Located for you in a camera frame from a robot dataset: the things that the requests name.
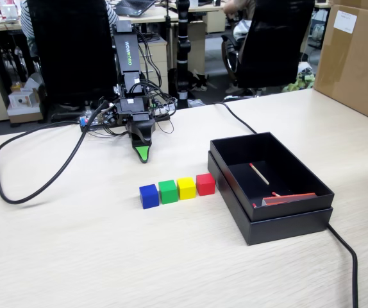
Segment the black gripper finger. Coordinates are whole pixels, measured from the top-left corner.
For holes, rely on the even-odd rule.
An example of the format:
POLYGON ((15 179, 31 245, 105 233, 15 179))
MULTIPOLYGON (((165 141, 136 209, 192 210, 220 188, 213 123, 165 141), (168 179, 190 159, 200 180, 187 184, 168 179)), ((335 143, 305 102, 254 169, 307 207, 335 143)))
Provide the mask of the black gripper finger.
POLYGON ((133 149, 138 154, 140 161, 145 164, 149 159, 149 146, 134 146, 133 149))
POLYGON ((148 113, 133 114, 130 116, 126 128, 133 147, 152 145, 155 120, 148 113))

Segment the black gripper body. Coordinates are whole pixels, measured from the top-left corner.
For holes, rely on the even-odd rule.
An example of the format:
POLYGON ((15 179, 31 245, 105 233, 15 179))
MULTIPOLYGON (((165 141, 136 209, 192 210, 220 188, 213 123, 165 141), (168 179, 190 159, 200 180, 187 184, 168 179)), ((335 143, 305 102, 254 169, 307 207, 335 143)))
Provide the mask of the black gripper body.
POLYGON ((116 109, 117 124, 147 120, 143 98, 121 98, 116 103, 116 109))

